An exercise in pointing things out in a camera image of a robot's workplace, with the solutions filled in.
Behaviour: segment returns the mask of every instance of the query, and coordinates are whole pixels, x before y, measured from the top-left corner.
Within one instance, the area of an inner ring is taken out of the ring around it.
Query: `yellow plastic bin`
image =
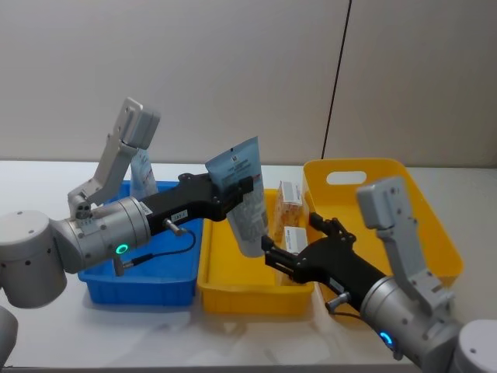
[[[276,190],[265,195],[271,226]],[[302,315],[314,290],[314,284],[277,285],[276,271],[264,264],[264,256],[240,253],[227,220],[203,223],[197,284],[203,309],[210,313]]]
[[[364,226],[356,200],[356,189],[360,184],[330,184],[327,181],[331,173],[356,172],[366,174],[362,183],[372,183],[389,176],[404,177],[414,216],[419,221],[419,237],[428,268],[445,286],[450,286],[463,270],[462,259],[408,170],[393,159],[323,159],[306,163],[303,182],[306,221],[312,211],[326,219],[337,217],[349,232],[356,235],[354,251],[379,270],[391,275],[382,241],[376,237],[374,230]],[[323,236],[310,226],[307,226],[307,233],[309,242]],[[320,289],[328,301],[332,292],[324,286],[320,286]]]

